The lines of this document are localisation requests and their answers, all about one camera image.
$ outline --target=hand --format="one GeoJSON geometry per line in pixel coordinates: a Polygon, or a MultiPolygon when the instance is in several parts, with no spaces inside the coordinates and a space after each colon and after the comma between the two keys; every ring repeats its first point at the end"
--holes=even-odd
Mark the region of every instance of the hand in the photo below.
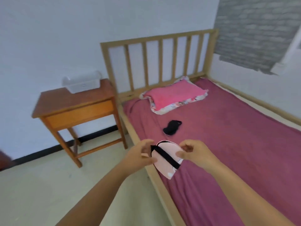
{"type": "Polygon", "coordinates": [[[124,159],[120,162],[127,176],[157,161],[156,158],[141,156],[142,152],[151,152],[151,144],[153,144],[153,140],[142,140],[128,151],[124,159]]]}
{"type": "Polygon", "coordinates": [[[220,164],[219,159],[200,140],[184,140],[179,146],[185,152],[176,152],[176,156],[192,161],[207,172],[220,164]]]}

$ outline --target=wooden bed frame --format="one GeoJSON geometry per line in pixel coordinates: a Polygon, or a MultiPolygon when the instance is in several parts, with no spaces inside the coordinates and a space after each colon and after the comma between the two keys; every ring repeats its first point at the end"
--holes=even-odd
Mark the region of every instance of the wooden bed frame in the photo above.
{"type": "MultiPolygon", "coordinates": [[[[125,126],[124,130],[127,130],[133,143],[137,144],[140,139],[133,128],[132,124],[130,123],[129,119],[127,118],[126,114],[123,112],[123,106],[122,103],[128,100],[131,100],[135,97],[138,97],[142,92],[146,90],[150,90],[156,87],[163,87],[166,85],[169,85],[173,83],[176,80],[175,77],[175,69],[176,69],[176,61],[177,61],[177,47],[178,47],[178,38],[179,37],[186,37],[186,48],[185,48],[185,57],[184,57],[184,68],[183,68],[183,76],[187,75],[187,68],[188,68],[188,61],[189,61],[189,53],[190,53],[190,43],[191,38],[194,35],[197,35],[199,37],[198,39],[198,47],[197,52],[195,56],[195,65],[194,65],[194,72],[191,75],[188,75],[191,81],[195,81],[200,76],[206,77],[213,82],[216,82],[220,84],[222,87],[232,91],[233,93],[246,98],[249,101],[252,101],[280,116],[283,118],[292,121],[293,123],[296,123],[297,125],[301,125],[301,119],[286,113],[285,111],[276,108],[274,106],[271,106],[261,100],[258,100],[250,95],[244,94],[243,92],[240,92],[230,86],[227,86],[223,83],[217,82],[214,79],[211,79],[209,77],[213,53],[214,53],[214,47],[216,44],[216,39],[218,37],[218,29],[208,29],[208,30],[201,30],[201,31],[192,31],[192,32],[183,32],[183,33],[175,33],[175,34],[168,34],[168,35],[158,35],[158,36],[151,36],[151,37],[143,37],[143,38],[135,38],[135,39],[127,39],[127,40],[120,40],[120,41],[112,41],[112,42],[105,42],[101,43],[101,49],[103,53],[103,58],[105,61],[105,65],[107,68],[107,72],[109,75],[109,79],[111,80],[111,83],[116,89],[116,95],[118,98],[118,111],[120,114],[120,117],[123,121],[123,124],[125,126]],[[198,66],[199,66],[199,60],[201,56],[202,51],[202,45],[203,45],[203,39],[204,35],[208,33],[209,34],[209,41],[208,46],[206,50],[206,56],[205,56],[205,62],[203,65],[202,71],[198,72],[198,66]],[[163,76],[163,40],[164,39],[172,39],[173,40],[173,53],[172,53],[172,77],[168,81],[162,81],[163,76]],[[154,85],[149,85],[148,83],[148,61],[147,61],[147,46],[146,43],[149,41],[158,41],[158,57],[159,57],[159,82],[154,85]],[[145,87],[135,89],[133,84],[133,76],[132,76],[132,69],[131,69],[131,60],[129,55],[129,45],[131,44],[142,44],[142,56],[143,56],[143,65],[144,65],[144,77],[145,77],[145,87]],[[111,58],[109,54],[109,48],[111,47],[124,47],[124,55],[126,58],[126,66],[127,66],[127,72],[130,82],[130,91],[117,93],[117,87],[116,87],[116,81],[115,81],[115,75],[113,73],[113,68],[111,64],[111,58]]],[[[175,203],[173,202],[170,194],[168,193],[166,187],[164,186],[156,168],[154,165],[147,166],[146,171],[148,173],[148,176],[159,196],[159,199],[167,213],[167,216],[171,222],[171,225],[173,226],[185,226],[177,207],[175,206],[175,203]]]]}

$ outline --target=nightstand drawer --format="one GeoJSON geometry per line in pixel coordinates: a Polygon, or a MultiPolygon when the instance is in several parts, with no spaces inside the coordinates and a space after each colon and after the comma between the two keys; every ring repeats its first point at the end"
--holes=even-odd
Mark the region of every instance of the nightstand drawer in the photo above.
{"type": "Polygon", "coordinates": [[[112,101],[101,102],[46,117],[55,130],[62,130],[113,114],[112,101]]]}

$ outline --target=black baseboard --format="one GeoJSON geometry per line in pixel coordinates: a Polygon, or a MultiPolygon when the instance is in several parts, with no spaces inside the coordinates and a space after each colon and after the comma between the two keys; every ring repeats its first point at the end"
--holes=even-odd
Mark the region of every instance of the black baseboard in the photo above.
{"type": "MultiPolygon", "coordinates": [[[[97,131],[97,132],[94,132],[94,133],[91,133],[91,134],[88,134],[86,136],[83,136],[83,137],[79,137],[78,140],[83,143],[83,142],[86,142],[88,140],[91,140],[91,139],[94,139],[96,137],[100,137],[100,136],[103,136],[105,134],[108,134],[108,133],[111,133],[111,132],[114,132],[118,130],[117,128],[117,125],[114,125],[114,126],[111,126],[111,127],[108,127],[108,128],[105,128],[105,129],[102,129],[100,131],[97,131]]],[[[67,145],[69,147],[73,146],[73,141],[74,140],[70,140],[67,142],[67,145]]],[[[17,165],[21,165],[23,163],[26,163],[26,162],[30,162],[32,160],[35,160],[35,159],[38,159],[38,158],[41,158],[43,156],[47,156],[47,155],[50,155],[52,153],[55,153],[55,152],[58,152],[58,151],[61,151],[63,148],[61,145],[55,145],[53,147],[50,147],[50,148],[47,148],[47,149],[44,149],[44,150],[41,150],[39,152],[35,152],[35,153],[32,153],[28,156],[24,156],[24,157],[21,157],[21,158],[18,158],[18,159],[15,159],[13,160],[13,166],[17,166],[17,165]]]]}

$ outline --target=tiled floor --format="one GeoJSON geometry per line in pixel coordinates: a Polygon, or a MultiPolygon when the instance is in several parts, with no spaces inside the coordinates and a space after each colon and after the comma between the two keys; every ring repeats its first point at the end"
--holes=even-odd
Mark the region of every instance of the tiled floor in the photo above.
{"type": "MultiPolygon", "coordinates": [[[[79,150],[119,137],[112,132],[79,150]]],[[[129,137],[127,142],[132,146],[129,137]]],[[[0,172],[0,225],[54,226],[126,152],[115,144],[81,158],[79,169],[60,151],[0,172]]],[[[170,225],[144,169],[125,180],[101,225],[170,225]]]]}

